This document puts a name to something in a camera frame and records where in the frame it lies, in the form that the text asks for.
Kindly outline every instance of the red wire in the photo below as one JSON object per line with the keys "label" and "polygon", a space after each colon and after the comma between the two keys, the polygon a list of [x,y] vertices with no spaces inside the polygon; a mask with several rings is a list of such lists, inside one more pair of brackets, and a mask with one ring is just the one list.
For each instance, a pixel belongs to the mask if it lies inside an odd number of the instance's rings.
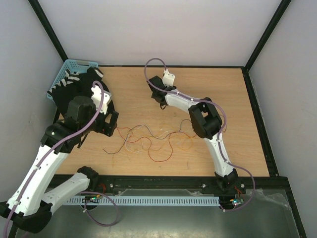
{"label": "red wire", "polygon": [[106,191],[106,186],[105,186],[103,183],[100,183],[100,184],[98,185],[98,187],[103,187],[103,193],[105,193],[105,191]]}
{"label": "red wire", "polygon": [[238,192],[238,195],[239,195],[238,198],[240,198],[240,194],[241,194],[241,195],[243,196],[243,198],[244,198],[244,194],[237,188],[237,186],[234,186],[234,189],[237,190],[237,192]]}
{"label": "red wire", "polygon": [[[120,137],[121,137],[123,140],[126,140],[126,139],[123,138],[123,136],[121,135],[119,129],[129,129],[129,130],[131,130],[131,129],[128,128],[128,127],[117,127],[117,130],[118,130],[118,132],[119,132]],[[154,160],[154,159],[151,157],[150,151],[151,151],[152,141],[151,141],[148,137],[142,136],[142,137],[140,137],[139,139],[137,139],[137,140],[135,140],[135,141],[128,141],[128,140],[127,140],[126,142],[128,142],[128,143],[135,143],[135,142],[141,140],[142,138],[148,139],[148,140],[150,141],[150,146],[149,146],[149,148],[147,149],[147,151],[148,151],[148,156],[149,156],[149,158],[150,158],[152,161],[157,162],[157,163],[160,163],[160,162],[165,162],[165,161],[169,160],[169,159],[172,157],[172,155],[173,155],[173,147],[172,147],[172,145],[171,145],[171,143],[170,143],[170,136],[171,136],[172,134],[175,134],[175,133],[183,133],[183,134],[187,135],[189,138],[193,138],[193,137],[196,136],[196,135],[194,135],[194,136],[189,136],[189,135],[186,134],[185,132],[181,132],[181,131],[171,132],[171,133],[169,134],[169,136],[168,136],[168,143],[169,143],[169,146],[170,146],[170,148],[171,148],[171,153],[170,153],[170,155],[169,155],[169,157],[168,157],[167,159],[165,159],[165,160],[160,160],[160,161]]]}

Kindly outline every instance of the wooden table surface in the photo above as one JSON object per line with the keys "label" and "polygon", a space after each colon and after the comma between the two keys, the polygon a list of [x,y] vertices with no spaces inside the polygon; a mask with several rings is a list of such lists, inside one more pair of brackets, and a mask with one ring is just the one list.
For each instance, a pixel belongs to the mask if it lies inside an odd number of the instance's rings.
{"label": "wooden table surface", "polygon": [[[142,67],[100,69],[105,73],[103,80],[119,112],[118,127],[145,124],[155,136],[160,136],[168,130],[179,130],[181,121],[189,119],[189,115],[180,109],[159,108],[151,98]],[[231,162],[247,168],[254,176],[269,176],[241,69],[170,68],[169,71],[175,74],[174,85],[179,91],[196,98],[210,97],[224,109],[228,121],[223,137]],[[149,78],[162,76],[162,73],[162,68],[148,68]],[[125,138],[128,129],[119,131]],[[182,131],[189,136],[195,135],[187,120],[182,124]],[[110,155],[104,150],[116,152],[124,143],[118,130],[112,137],[91,132],[80,149],[73,149],[57,174],[73,174],[80,167],[89,166],[101,175],[214,176],[211,155],[199,137],[174,133],[169,141],[168,137],[158,140],[141,127],[129,140],[136,141],[142,136],[149,139],[127,143],[119,153]],[[153,161],[168,159],[171,147],[173,153],[169,160]],[[237,171],[240,176],[248,176],[244,171]]]}

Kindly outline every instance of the blue basket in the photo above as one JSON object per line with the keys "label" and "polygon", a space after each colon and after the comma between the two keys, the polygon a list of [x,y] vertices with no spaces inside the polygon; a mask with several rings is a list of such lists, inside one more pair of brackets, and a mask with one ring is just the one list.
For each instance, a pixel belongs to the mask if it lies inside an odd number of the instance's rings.
{"label": "blue basket", "polygon": [[[96,62],[90,62],[90,61],[84,61],[84,60],[75,60],[75,59],[67,59],[63,67],[60,69],[56,79],[54,80],[54,83],[52,84],[51,88],[58,82],[60,82],[63,78],[66,76],[66,69],[69,69],[71,73],[73,72],[79,72],[79,73],[86,73],[87,69],[90,67],[98,67],[98,63]],[[51,100],[53,100],[52,96],[50,94],[47,95],[47,97]]]}

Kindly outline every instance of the metal surface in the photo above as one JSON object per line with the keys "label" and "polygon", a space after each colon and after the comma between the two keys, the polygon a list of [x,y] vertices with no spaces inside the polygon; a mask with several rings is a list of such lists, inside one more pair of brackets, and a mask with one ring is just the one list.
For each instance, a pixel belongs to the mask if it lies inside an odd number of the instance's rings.
{"label": "metal surface", "polygon": [[[219,197],[189,196],[109,196],[118,206],[219,206]],[[95,199],[88,205],[113,206],[107,198]],[[85,205],[85,196],[74,196],[65,205]]]}
{"label": "metal surface", "polygon": [[[298,238],[291,210],[274,202],[253,200],[239,212],[218,207],[120,206],[118,224],[97,226],[80,206],[62,206],[38,234],[29,238]],[[99,222],[115,218],[110,206],[91,211]]]}

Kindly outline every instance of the purple cable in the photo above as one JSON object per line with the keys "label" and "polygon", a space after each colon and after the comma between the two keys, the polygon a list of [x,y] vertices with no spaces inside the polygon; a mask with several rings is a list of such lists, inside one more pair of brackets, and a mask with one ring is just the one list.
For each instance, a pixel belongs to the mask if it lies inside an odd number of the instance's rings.
{"label": "purple cable", "polygon": [[[83,133],[83,132],[84,132],[85,130],[87,130],[87,129],[90,127],[90,125],[95,121],[95,119],[97,118],[97,116],[98,116],[98,114],[99,114],[99,112],[100,112],[100,110],[101,110],[101,108],[102,108],[102,106],[103,106],[103,102],[104,102],[104,88],[103,88],[103,86],[102,86],[102,84],[101,84],[100,82],[94,81],[94,82],[93,82],[93,87],[95,87],[96,85],[100,87],[101,95],[102,95],[102,96],[101,96],[101,101],[100,101],[99,107],[98,107],[98,109],[97,109],[95,115],[93,116],[93,118],[91,118],[91,120],[90,120],[81,130],[79,130],[79,131],[77,131],[77,132],[75,132],[75,133],[73,133],[73,134],[71,134],[71,135],[65,137],[64,139],[62,139],[62,140],[60,140],[58,143],[56,143],[56,144],[41,158],[41,160],[38,162],[38,164],[36,165],[36,167],[39,168],[40,165],[42,164],[42,162],[46,159],[46,157],[47,157],[52,151],[54,151],[59,145],[61,145],[61,144],[64,143],[65,141],[67,141],[67,140],[69,140],[69,139],[71,139],[71,138],[73,138],[73,137],[75,137],[75,136],[77,136],[77,135]],[[29,185],[30,181],[32,180],[32,178],[34,177],[34,174],[36,173],[36,171],[37,171],[37,170],[33,170],[33,171],[32,171],[32,173],[30,174],[30,176],[29,176],[28,179],[26,180],[25,184],[23,185],[23,187],[22,187],[22,189],[21,189],[21,191],[20,191],[20,194],[18,195],[18,197],[17,197],[17,199],[16,199],[16,203],[17,203],[17,204],[20,202],[23,193],[25,192],[25,190],[26,190],[27,186]],[[5,226],[4,226],[4,229],[3,229],[3,238],[7,238],[7,229],[8,229],[10,220],[11,220],[11,218],[12,218],[12,216],[13,216],[13,213],[14,213],[14,211],[15,211],[16,208],[17,208],[17,204],[15,204],[15,205],[12,207],[12,209],[11,209],[9,215],[8,215],[8,218],[7,218],[7,220],[6,220],[6,223],[5,223]]]}
{"label": "purple cable", "polygon": [[[148,78],[148,76],[147,76],[147,66],[148,66],[148,64],[149,64],[151,61],[153,61],[153,60],[159,60],[159,61],[161,61],[161,62],[163,63],[163,65],[164,65],[164,69],[165,69],[165,70],[167,69],[165,62],[164,62],[163,60],[161,60],[160,58],[152,58],[152,59],[149,59],[149,60],[146,62],[145,66],[144,66],[144,75],[145,75],[145,79],[147,80],[147,83],[150,84],[150,85],[151,85],[152,87],[154,87],[155,89],[161,91],[161,92],[177,95],[176,92],[166,91],[166,90],[160,89],[160,88],[156,87],[154,84],[152,84],[152,83],[149,81],[149,78]],[[211,104],[211,105],[214,105],[215,107],[217,107],[217,108],[221,111],[221,113],[222,113],[222,115],[223,115],[223,124],[222,124],[222,126],[221,126],[221,128],[220,128],[220,130],[219,130],[219,132],[218,132],[218,134],[217,134],[217,140],[218,140],[218,146],[219,146],[220,154],[221,154],[223,160],[224,160],[228,165],[231,165],[232,167],[235,167],[235,168],[237,168],[237,169],[241,169],[241,170],[244,170],[245,172],[247,172],[247,173],[250,175],[251,180],[252,180],[252,184],[253,184],[252,194],[251,194],[249,200],[246,201],[242,206],[237,207],[237,208],[235,208],[234,210],[233,210],[233,209],[229,209],[228,211],[229,211],[229,212],[235,212],[235,211],[238,211],[238,210],[242,209],[243,207],[245,207],[246,205],[248,205],[248,203],[249,203],[249,202],[252,200],[252,198],[254,197],[255,190],[256,190],[256,182],[255,182],[255,180],[254,180],[254,178],[253,178],[253,175],[251,174],[250,171],[248,171],[246,168],[243,168],[243,167],[241,167],[241,166],[234,165],[234,164],[228,162],[227,159],[226,159],[226,157],[225,157],[224,154],[223,154],[223,151],[222,151],[222,148],[221,148],[221,143],[220,143],[220,139],[219,139],[219,138],[220,138],[220,134],[222,133],[222,130],[223,130],[223,129],[225,128],[225,126],[227,125],[227,116],[226,116],[226,113],[225,113],[224,110],[221,108],[221,106],[219,106],[217,103],[214,103],[214,102],[211,102],[211,101],[207,101],[207,100],[195,99],[195,98],[189,97],[188,95],[183,94],[183,93],[181,93],[181,92],[178,92],[178,95],[181,96],[181,97],[183,97],[183,98],[185,98],[185,99],[187,99],[187,100],[193,100],[194,102],[209,103],[209,104]]]}
{"label": "purple cable", "polygon": [[93,217],[90,215],[90,213],[88,212],[88,210],[86,210],[86,205],[87,205],[87,203],[89,202],[89,201],[86,201],[86,203],[85,203],[85,205],[84,205],[84,212],[85,212],[85,213],[87,214],[87,216],[88,216],[93,222],[95,222],[98,226],[111,227],[111,226],[115,225],[115,224],[118,222],[120,211],[119,211],[119,208],[118,208],[117,204],[115,204],[115,202],[114,202],[111,198],[109,198],[107,195],[102,194],[102,193],[99,193],[99,192],[87,192],[87,191],[83,191],[83,192],[81,192],[81,193],[100,195],[100,196],[105,197],[106,199],[108,199],[108,200],[114,205],[115,211],[116,211],[116,213],[117,213],[114,222],[112,222],[112,223],[110,223],[110,224],[103,224],[103,223],[100,223],[100,222],[96,221],[95,218],[93,218]]}

